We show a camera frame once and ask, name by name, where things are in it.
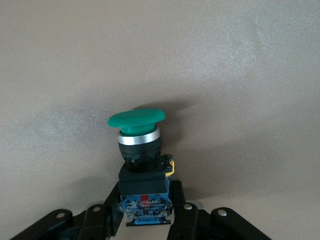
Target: green button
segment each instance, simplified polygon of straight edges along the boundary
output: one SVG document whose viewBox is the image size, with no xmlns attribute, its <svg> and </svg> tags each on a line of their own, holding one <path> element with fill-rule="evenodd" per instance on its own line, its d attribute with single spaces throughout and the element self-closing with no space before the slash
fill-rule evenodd
<svg viewBox="0 0 320 240">
<path fill-rule="evenodd" d="M 121 133 L 128 136 L 141 136 L 151 133 L 156 123 L 165 118 L 165 113 L 159 109 L 136 109 L 113 115 L 109 118 L 108 125 L 113 128 L 121 128 Z"/>
</svg>

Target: gray surface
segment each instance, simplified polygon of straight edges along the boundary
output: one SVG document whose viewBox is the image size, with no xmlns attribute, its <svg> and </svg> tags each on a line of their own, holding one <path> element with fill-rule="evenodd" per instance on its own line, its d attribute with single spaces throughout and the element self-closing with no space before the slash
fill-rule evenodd
<svg viewBox="0 0 320 240">
<path fill-rule="evenodd" d="M 188 199 L 319 239 L 319 1 L 1 1 L 0 33 L 0 239 L 103 200 L 107 118 L 143 106 Z"/>
</svg>

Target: green button cap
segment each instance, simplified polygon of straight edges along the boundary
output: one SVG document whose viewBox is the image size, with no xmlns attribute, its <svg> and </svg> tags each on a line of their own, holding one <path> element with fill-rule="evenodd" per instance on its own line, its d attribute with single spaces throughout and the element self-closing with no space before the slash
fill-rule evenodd
<svg viewBox="0 0 320 240">
<path fill-rule="evenodd" d="M 156 123 L 165 118 L 165 113 L 159 109 L 136 109 L 113 115 L 109 118 L 108 125 L 113 128 L 121 128 L 121 133 L 128 136 L 141 136 L 151 133 Z"/>
</svg>

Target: silver metal ring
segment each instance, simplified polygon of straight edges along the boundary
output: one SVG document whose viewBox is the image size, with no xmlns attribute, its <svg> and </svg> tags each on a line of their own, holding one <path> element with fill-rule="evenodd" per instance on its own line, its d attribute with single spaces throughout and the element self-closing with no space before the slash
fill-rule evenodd
<svg viewBox="0 0 320 240">
<path fill-rule="evenodd" d="M 123 145 L 139 145 L 150 143 L 160 137 L 160 130 L 155 127 L 153 132 L 141 136 L 126 136 L 121 132 L 118 133 L 118 142 Z"/>
</svg>

